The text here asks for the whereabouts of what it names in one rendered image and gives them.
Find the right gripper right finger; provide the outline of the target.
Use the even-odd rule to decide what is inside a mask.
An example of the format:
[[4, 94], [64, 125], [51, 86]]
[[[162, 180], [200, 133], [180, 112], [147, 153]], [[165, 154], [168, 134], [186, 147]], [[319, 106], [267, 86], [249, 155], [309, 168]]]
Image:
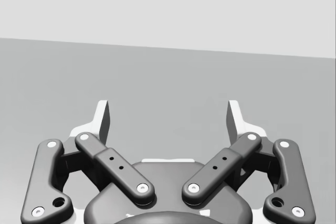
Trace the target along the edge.
[[244, 121], [238, 101], [228, 102], [226, 126], [230, 147], [218, 152], [182, 187], [190, 206], [205, 202], [222, 184], [238, 188], [254, 171], [267, 174], [273, 193], [263, 215], [273, 223], [315, 223], [316, 212], [298, 144], [288, 139], [271, 142], [262, 127]]

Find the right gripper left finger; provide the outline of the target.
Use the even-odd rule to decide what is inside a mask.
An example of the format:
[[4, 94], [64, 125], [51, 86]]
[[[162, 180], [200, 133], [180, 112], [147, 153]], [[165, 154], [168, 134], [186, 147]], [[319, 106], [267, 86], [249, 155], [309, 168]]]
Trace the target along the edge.
[[63, 189], [69, 174], [79, 170], [99, 190], [114, 183], [137, 206], [154, 201], [154, 185], [116, 150], [106, 146], [109, 128], [109, 104], [100, 100], [92, 121], [73, 128], [65, 142], [48, 139], [39, 143], [20, 214], [21, 223], [68, 221], [75, 211]]

